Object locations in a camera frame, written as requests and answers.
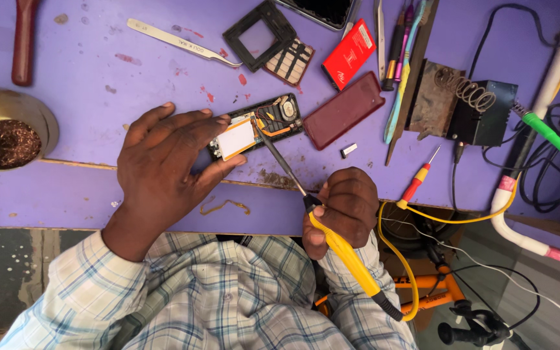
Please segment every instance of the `screwdriver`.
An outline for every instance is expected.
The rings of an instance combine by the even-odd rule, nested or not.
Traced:
[[[396,203],[399,208],[408,208],[408,202],[412,199],[412,197],[414,197],[414,193],[416,193],[416,189],[418,188],[418,186],[420,186],[423,181],[425,181],[425,177],[427,176],[427,173],[431,168],[431,161],[434,160],[434,157],[438,154],[437,152],[440,150],[440,147],[442,147],[442,145],[437,147],[437,150],[434,155],[431,156],[429,163],[425,163],[423,167],[418,172],[416,172],[416,175],[412,179],[412,183],[409,185],[408,189],[405,190],[405,193],[401,197],[401,200]]]
[[[265,146],[269,148],[271,154],[274,156],[274,158],[276,158],[276,161],[280,164],[284,172],[286,172],[286,174],[293,180],[295,185],[298,187],[297,189],[299,189],[299,191],[304,196],[304,206],[306,207],[306,213],[310,218],[310,223],[314,227],[323,231],[323,233],[325,234],[326,243],[330,246],[332,251],[334,251],[336,255],[338,255],[341,261],[343,261],[343,264],[347,267],[352,276],[354,276],[364,292],[368,296],[370,296],[373,301],[375,301],[384,310],[384,312],[389,314],[394,320],[401,321],[401,319],[403,318],[403,314],[399,311],[399,309],[395,308],[390,303],[390,301],[388,301],[388,298],[386,298],[386,295],[381,290],[373,276],[371,276],[371,274],[368,272],[367,267],[364,266],[364,263],[358,257],[351,244],[347,243],[347,241],[343,239],[343,237],[339,236],[336,232],[315,219],[313,211],[318,205],[323,206],[323,203],[321,203],[321,201],[318,200],[314,195],[306,193],[299,180],[295,177],[295,174],[293,174],[291,167],[288,163],[286,163],[284,157],[280,155],[280,152],[278,152],[276,147],[270,142],[269,139],[267,139],[267,136],[265,136],[262,132],[259,132],[258,134],[260,135],[262,141],[265,143]]]

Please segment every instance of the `man's right hand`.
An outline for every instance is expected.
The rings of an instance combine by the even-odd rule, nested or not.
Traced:
[[[144,259],[163,231],[205,199],[232,169],[247,162],[237,155],[192,175],[198,153],[228,128],[230,117],[212,118],[209,109],[170,116],[174,109],[168,102],[144,113],[131,124],[118,156],[124,200],[103,230],[103,241],[129,261]]]
[[[375,227],[379,207],[377,187],[366,172],[358,168],[335,171],[317,196],[325,207],[316,207],[315,219],[343,237],[353,248],[362,248]],[[302,242],[311,259],[321,260],[328,251],[325,234],[304,215]]]

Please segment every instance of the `phone screen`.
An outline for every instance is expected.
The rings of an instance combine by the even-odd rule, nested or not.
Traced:
[[[322,21],[324,24],[341,29],[345,26],[347,13],[351,7],[352,0],[276,0],[287,4],[310,17]]]

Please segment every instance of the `maroon phone back cover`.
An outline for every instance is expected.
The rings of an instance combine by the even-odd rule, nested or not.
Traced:
[[[328,102],[304,118],[304,128],[318,151],[328,147],[344,133],[360,123],[386,99],[373,71],[366,73]]]

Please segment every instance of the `blue checkered shirt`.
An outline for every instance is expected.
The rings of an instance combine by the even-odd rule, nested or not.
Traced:
[[[356,250],[399,306],[371,232]],[[315,274],[285,237],[247,247],[214,235],[162,234],[145,260],[121,259],[96,232],[49,268],[49,286],[1,349],[416,349],[332,251],[320,261],[331,318],[311,310]]]

